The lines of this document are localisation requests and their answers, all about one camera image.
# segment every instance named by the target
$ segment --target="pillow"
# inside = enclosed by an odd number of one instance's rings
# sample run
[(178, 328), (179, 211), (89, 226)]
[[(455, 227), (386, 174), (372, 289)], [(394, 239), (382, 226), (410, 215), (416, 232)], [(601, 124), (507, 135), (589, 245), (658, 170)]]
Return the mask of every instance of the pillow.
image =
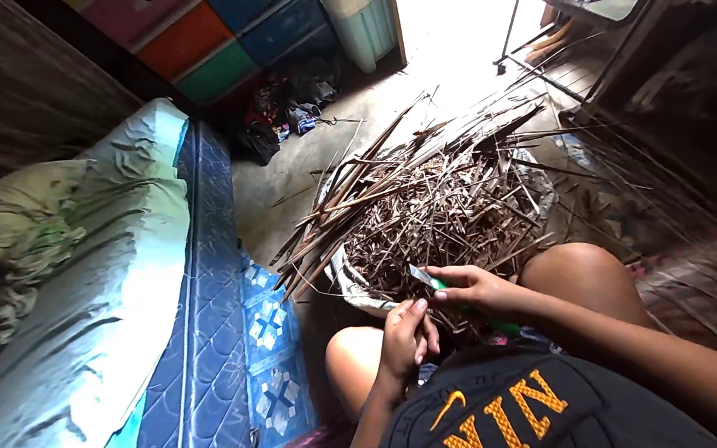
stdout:
[(92, 160), (36, 163), (0, 178), (0, 261), (37, 221), (58, 214)]

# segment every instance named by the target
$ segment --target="orange drawer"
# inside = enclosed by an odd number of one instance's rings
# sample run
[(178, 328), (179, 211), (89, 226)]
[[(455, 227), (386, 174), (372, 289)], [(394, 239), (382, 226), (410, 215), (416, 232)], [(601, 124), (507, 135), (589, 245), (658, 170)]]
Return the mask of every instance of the orange drawer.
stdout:
[(201, 2), (137, 53), (156, 73), (173, 81), (234, 35), (212, 8)]

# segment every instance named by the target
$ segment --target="floor mat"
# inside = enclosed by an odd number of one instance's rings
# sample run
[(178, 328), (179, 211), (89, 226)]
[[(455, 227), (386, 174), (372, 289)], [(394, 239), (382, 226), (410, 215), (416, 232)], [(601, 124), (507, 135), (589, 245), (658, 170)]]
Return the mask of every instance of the floor mat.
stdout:
[(242, 312), (251, 428), (258, 446), (283, 446), (319, 424), (308, 393), (300, 329), (277, 275), (241, 250)]

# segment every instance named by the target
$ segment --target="hand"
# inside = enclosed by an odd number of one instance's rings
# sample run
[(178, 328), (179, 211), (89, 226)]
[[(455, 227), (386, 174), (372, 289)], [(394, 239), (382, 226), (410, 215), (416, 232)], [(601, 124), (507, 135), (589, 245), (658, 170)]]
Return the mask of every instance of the hand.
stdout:
[(522, 315), (538, 306), (542, 296), (477, 266), (427, 266), (423, 270), (451, 286), (436, 291), (435, 304), (466, 305), (489, 316), (521, 321)]
[[(428, 352), (439, 353), (439, 333), (427, 309), (427, 300), (406, 300), (386, 315), (378, 378), (393, 382), (400, 391)], [(420, 323), (422, 332), (417, 330)]]

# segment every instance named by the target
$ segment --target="white container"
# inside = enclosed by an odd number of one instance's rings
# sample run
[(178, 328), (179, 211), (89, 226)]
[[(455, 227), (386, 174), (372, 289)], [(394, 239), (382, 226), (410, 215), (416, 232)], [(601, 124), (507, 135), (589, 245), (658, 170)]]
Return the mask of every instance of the white container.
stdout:
[(364, 73), (398, 43), (389, 1), (320, 0), (342, 42), (342, 48)]

